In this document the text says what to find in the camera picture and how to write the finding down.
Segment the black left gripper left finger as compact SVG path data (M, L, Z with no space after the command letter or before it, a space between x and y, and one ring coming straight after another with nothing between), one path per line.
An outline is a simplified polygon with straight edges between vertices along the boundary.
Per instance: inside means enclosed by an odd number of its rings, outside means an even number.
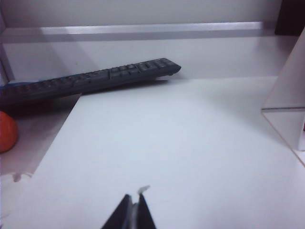
M126 194L102 226L102 229L129 229L132 215L132 197Z

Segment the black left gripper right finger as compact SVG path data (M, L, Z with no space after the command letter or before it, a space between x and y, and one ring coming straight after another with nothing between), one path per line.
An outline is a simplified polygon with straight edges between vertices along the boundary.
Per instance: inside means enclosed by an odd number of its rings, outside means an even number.
M150 210L146 203L143 193L150 188L149 185L139 188L138 195L138 207L136 216L136 227L138 229L156 229L155 223L151 216Z

